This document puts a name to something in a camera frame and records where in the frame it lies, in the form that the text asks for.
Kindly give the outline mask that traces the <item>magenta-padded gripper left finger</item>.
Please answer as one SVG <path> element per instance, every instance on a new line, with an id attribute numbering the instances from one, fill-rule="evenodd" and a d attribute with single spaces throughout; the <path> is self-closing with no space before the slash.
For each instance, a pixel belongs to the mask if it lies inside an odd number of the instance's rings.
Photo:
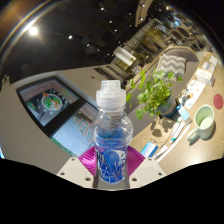
<path id="1" fill-rule="evenodd" d="M 79 157 L 71 157 L 57 175 L 84 188 L 92 188 L 97 173 L 97 155 L 91 147 Z"/>

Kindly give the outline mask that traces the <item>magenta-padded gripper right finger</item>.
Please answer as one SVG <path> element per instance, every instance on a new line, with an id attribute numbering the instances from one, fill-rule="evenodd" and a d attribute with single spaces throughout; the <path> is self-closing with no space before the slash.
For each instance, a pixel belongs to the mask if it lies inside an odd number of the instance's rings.
<path id="1" fill-rule="evenodd" d="M 126 170 L 130 189 L 143 187 L 166 176 L 154 159 L 145 158 L 131 146 L 127 149 Z"/>

